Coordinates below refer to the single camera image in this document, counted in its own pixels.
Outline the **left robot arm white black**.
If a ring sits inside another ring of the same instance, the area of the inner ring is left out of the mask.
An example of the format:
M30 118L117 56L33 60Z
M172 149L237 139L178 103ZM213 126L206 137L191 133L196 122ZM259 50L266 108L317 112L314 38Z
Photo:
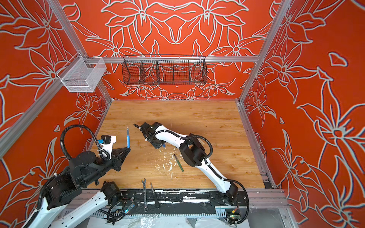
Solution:
M85 151L72 157L65 145L66 133L72 128L87 130L96 143L99 154ZM120 171L131 149L114 149L115 136L103 135L98 140L93 131L85 125L74 124L66 127L60 136L60 146L68 160L68 166L59 174L52 175L41 187L37 207L23 224L25 228L74 228L95 212L106 216L106 221L115 224L125 216L126 199L115 182L105 181L101 189L70 214L56 217L91 183L110 170Z

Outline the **blue pen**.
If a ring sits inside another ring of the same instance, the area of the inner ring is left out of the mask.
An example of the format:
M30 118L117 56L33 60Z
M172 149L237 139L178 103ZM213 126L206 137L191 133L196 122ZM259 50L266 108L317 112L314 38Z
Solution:
M127 148L130 148L130 135L129 135L129 127L127 126L127 129L126 129L126 145L127 145Z

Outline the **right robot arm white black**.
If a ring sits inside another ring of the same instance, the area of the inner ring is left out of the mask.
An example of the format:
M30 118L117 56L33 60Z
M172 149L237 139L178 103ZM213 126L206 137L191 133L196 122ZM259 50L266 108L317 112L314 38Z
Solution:
M226 178L210 161L213 154L212 144L201 135L182 135L166 128L161 123L152 125L134 124L144 139L159 149L166 143L178 148L183 160L191 167L199 169L215 185L221 194L223 203L235 206L236 210L225 221L230 225L243 223L249 215L250 201L247 190L237 180Z

